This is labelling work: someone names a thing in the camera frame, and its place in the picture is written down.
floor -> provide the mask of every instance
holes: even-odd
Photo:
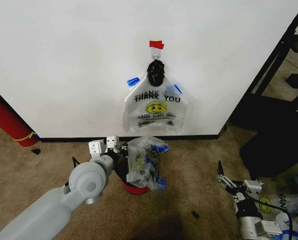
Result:
[[[287,59],[298,61],[294,55]],[[284,79],[297,71],[285,61],[265,95],[291,100],[297,92]],[[100,201],[78,207],[55,239],[238,239],[232,197],[216,180],[217,162],[222,161],[232,180],[249,179],[239,149],[255,132],[227,126],[218,140],[168,141],[171,151],[161,164],[161,175],[167,178],[165,192],[131,195],[113,172]],[[35,155],[33,148],[41,153]],[[88,161],[87,143],[39,142],[25,148],[0,130],[0,231],[46,191],[68,180],[72,156]],[[295,166],[274,179],[263,178],[263,192],[288,192],[287,180],[297,171]]]

crumpled plastic bag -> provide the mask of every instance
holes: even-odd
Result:
[[[153,136],[143,136],[128,142],[127,182],[139,188],[148,187],[154,192],[166,188],[166,180],[159,177],[160,153],[169,151],[169,146]]]

blue tape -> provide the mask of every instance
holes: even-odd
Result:
[[[133,87],[133,86],[135,86],[138,82],[140,81],[140,79],[138,78],[138,77],[136,77],[136,78],[133,78],[133,79],[130,79],[130,80],[128,80],[128,86],[129,87]]]
[[[145,157],[145,161],[147,162],[147,164],[152,163],[152,160],[151,160],[151,158],[149,157],[148,154],[145,154],[144,157]]]
[[[152,149],[158,150],[159,153],[166,153],[167,151],[170,150],[168,145],[161,145],[161,146],[157,146],[157,145],[152,145],[151,147]]]
[[[164,178],[159,178],[157,177],[157,184],[159,186],[161,186],[163,188],[163,190],[165,190],[166,186],[167,186],[167,180]]]
[[[178,88],[178,86],[175,84],[174,87],[182,94],[180,88]]]

red tape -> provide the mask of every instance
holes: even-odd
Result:
[[[162,41],[150,41],[150,48],[163,49],[163,47]]]

wire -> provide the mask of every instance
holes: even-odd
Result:
[[[267,207],[271,207],[271,208],[273,208],[273,209],[278,209],[278,210],[280,210],[280,211],[286,213],[287,216],[288,216],[288,218],[289,218],[289,240],[292,240],[292,218],[291,218],[290,213],[289,213],[286,209],[281,208],[281,207],[278,207],[278,206],[274,206],[274,205],[271,205],[271,204],[268,204],[268,203],[266,203],[266,202],[261,202],[261,201],[259,201],[259,200],[257,200],[257,199],[254,199],[253,197],[249,196],[249,195],[246,194],[246,193],[244,193],[244,195],[246,195],[249,199],[253,200],[253,201],[256,202],[256,203],[259,203],[259,204],[261,204],[261,205],[265,205],[265,206],[267,206]]]

